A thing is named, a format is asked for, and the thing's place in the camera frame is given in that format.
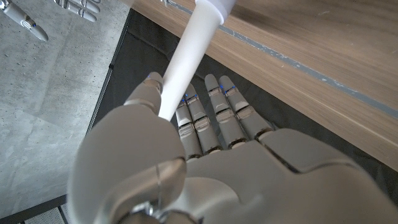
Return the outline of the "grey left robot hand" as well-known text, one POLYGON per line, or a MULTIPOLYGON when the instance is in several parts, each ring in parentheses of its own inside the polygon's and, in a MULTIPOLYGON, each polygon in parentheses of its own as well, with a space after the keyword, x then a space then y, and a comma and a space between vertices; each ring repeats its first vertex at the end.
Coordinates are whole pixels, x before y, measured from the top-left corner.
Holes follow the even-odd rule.
POLYGON ((207 75, 221 147, 192 86, 178 124, 159 116, 150 73, 86 135, 68 181, 73 223, 396 223, 397 207, 355 161, 272 129, 228 77, 207 75))

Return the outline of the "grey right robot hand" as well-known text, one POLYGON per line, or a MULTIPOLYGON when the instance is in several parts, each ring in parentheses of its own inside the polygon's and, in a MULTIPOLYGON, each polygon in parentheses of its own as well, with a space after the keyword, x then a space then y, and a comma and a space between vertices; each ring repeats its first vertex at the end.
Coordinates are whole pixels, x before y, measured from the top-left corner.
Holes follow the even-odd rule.
MULTIPOLYGON (((54 2, 61 8, 67 9, 90 22, 97 20, 94 13, 100 13, 98 4, 101 0, 54 0, 54 2)), ((46 31, 11 0, 1 0, 1 11, 38 39, 44 42, 48 41, 49 37, 46 31)))

